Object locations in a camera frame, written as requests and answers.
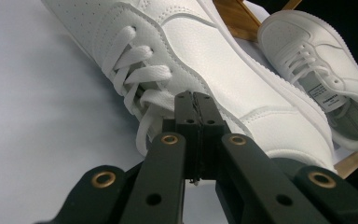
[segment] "white shoe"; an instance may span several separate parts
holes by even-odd
[[[233,133],[270,157],[334,170],[323,111],[306,94],[256,63],[236,44],[212,1],[44,0],[77,44],[113,82],[146,134],[161,132],[174,95],[211,95]]]
[[[263,21],[258,42],[278,73],[324,110],[333,140],[358,150],[358,65],[338,32],[308,13],[284,10]]]

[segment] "brass screw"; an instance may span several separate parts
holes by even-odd
[[[230,143],[237,146],[242,146],[246,144],[246,139],[236,135],[229,137],[228,140],[230,141]]]
[[[308,174],[308,178],[315,185],[325,189],[333,189],[337,185],[336,181],[332,177],[321,172],[311,172]]]
[[[176,144],[179,141],[178,137],[176,137],[175,135],[164,135],[161,138],[161,142],[167,145],[173,145]]]
[[[107,175],[108,178],[104,180],[104,182],[98,181],[98,178],[104,175]],[[115,181],[116,181],[115,173],[110,171],[102,171],[92,177],[91,184],[94,188],[104,189],[111,186],[113,183],[115,183]]]

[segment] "white surface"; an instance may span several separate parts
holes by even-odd
[[[0,223],[51,219],[89,169],[143,159],[122,100],[39,1],[0,1]],[[227,223],[213,182],[187,187],[184,222]]]

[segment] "white leather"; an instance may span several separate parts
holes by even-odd
[[[304,93],[240,55],[226,28],[216,22],[219,18],[205,10],[209,2],[98,0],[92,1],[93,8],[87,1],[65,1],[65,7],[58,7],[59,0],[44,2],[98,65],[116,34],[125,26],[135,27],[130,45],[154,52],[144,63],[167,65],[172,71],[172,80],[157,83],[161,90],[210,94],[231,131],[253,137],[270,157],[334,170],[323,112]],[[100,15],[93,15],[98,8]],[[76,20],[67,10],[76,11]],[[83,29],[81,24],[90,26]]]
[[[280,11],[263,21],[258,41],[268,60],[286,80],[291,80],[293,74],[285,72],[281,58],[296,46],[312,46],[313,56],[330,71],[328,76],[316,74],[320,82],[331,92],[358,103],[358,65],[339,33],[326,22],[300,11]],[[358,150],[358,140],[332,132],[338,144]]]

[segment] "shoe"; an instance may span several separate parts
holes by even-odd
[[[140,120],[136,145],[161,132],[174,95],[212,96],[233,133],[271,158],[334,170],[323,111],[244,53],[206,0],[44,0]]]
[[[257,38],[277,72],[323,109],[333,140],[358,150],[358,65],[338,32],[306,12],[284,10],[263,21]]]

